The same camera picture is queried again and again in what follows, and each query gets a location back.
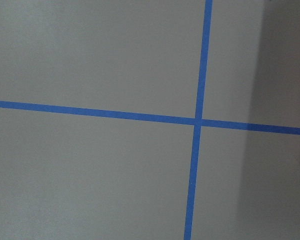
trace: blue tape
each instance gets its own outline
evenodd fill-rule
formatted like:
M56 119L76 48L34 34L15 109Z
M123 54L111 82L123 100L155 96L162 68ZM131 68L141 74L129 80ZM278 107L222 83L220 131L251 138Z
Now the blue tape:
M300 135L300 127L275 126L275 125L207 120L207 119L203 119L201 125L203 127L212 127L212 128L237 129L237 130L277 133L277 134Z
M165 116L165 115L134 113L134 112L124 112L124 111L109 111L109 110L98 110L98 109L69 107L69 106L43 105L43 104L34 104L34 103L12 102L12 101L0 101L0 108L31 110L31 111L59 113L59 114L95 116L95 117L104 117L104 118L113 118L113 119L130 119L130 120L169 123L169 124L182 124L182 125L194 125L194 121L195 121L193 118L179 117L179 116Z
M139 121L148 121L148 122L182 124L182 125L195 125L195 121L196 121L194 118L189 118L189 117L155 115L155 114L146 114L146 113L124 112L124 111L98 110L98 109L78 108L78 107L69 107L69 106L43 105L43 104L13 102L13 101L0 101L0 108L39 111L39 112L48 112L48 113L60 113L60 114L74 114L74 115L84 115L84 116L94 116L94 117L104 117L104 118L114 118L114 119L129 119L129 120L139 120ZM211 127L211 128L237 129L237 130L247 130L247 131L257 131L257 132L300 135L299 127L289 127L289 126L264 125L264 124L220 121L220 120L209 120L209 119L202 119L201 126Z
M199 158L199 148L200 148L201 122L202 122L202 115L203 115L205 85L206 85L206 75L207 75L212 2L213 2L212 0L206 0L205 7L204 7L200 68L199 68L198 88L197 88L196 104L195 104L195 118L194 118L194 127L193 127L188 195L187 195L186 212L185 212L185 224L184 224L184 236L183 236L184 240L190 240L191 232L192 232L198 158Z

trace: grid square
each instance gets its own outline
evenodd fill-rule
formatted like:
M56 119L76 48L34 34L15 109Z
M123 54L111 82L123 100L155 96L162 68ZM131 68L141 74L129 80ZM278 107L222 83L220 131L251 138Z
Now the grid square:
M0 239L182 240L192 130L0 109Z
M0 100L193 117L204 3L0 1Z
M300 0L213 1L203 117L300 128Z
M202 135L192 239L300 239L300 136Z

